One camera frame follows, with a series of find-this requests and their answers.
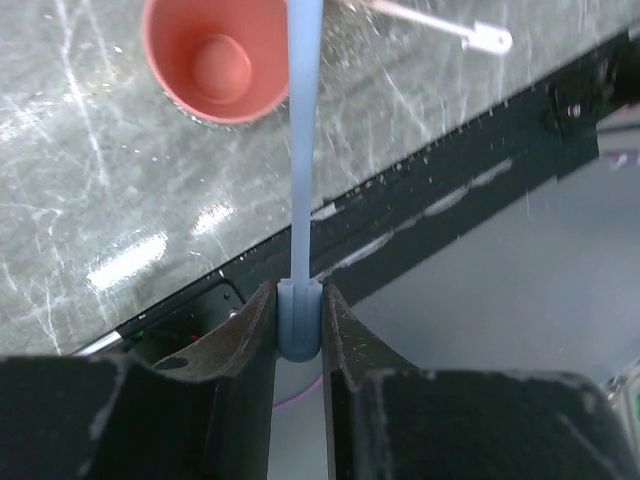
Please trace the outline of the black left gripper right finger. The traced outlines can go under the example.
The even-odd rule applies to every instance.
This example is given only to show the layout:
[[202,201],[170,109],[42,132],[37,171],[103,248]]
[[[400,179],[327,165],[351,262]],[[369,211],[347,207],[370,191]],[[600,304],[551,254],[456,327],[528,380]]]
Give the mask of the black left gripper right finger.
[[630,447],[587,378],[538,370],[422,369],[322,299],[333,479],[626,479]]

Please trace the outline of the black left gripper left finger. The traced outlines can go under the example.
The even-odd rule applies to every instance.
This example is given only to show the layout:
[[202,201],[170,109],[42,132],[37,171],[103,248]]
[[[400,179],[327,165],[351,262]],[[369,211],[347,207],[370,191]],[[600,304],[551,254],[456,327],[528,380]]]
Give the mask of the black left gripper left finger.
[[263,479],[276,362],[276,287],[191,345],[132,356],[1,361],[5,479]]

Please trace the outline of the pink plastic cup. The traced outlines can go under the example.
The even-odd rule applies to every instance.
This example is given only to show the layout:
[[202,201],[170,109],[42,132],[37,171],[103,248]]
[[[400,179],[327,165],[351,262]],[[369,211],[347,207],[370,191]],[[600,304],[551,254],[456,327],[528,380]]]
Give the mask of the pink plastic cup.
[[148,1],[142,37],[159,84],[205,121],[249,123],[288,94],[284,0]]

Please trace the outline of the cream toothbrush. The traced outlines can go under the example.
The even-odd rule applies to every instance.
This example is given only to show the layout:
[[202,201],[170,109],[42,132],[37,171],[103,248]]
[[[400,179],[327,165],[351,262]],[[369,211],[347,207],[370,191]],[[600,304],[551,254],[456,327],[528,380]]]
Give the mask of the cream toothbrush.
[[475,21],[472,25],[456,24],[393,1],[347,1],[347,4],[359,5],[380,14],[454,35],[460,39],[463,50],[471,49],[494,56],[504,56],[513,47],[511,32],[504,27],[479,21]]

